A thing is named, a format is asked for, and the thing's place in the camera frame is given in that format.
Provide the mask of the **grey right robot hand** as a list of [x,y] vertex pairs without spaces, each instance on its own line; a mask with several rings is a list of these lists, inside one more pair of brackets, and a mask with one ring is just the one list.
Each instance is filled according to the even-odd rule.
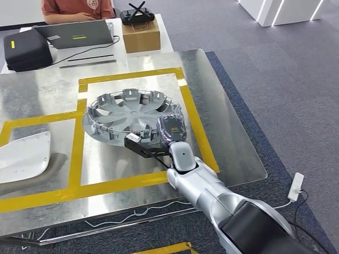
[[187,137],[184,118],[182,115],[162,115],[157,118],[156,126],[160,142],[165,146],[169,146],[173,142],[185,142]]

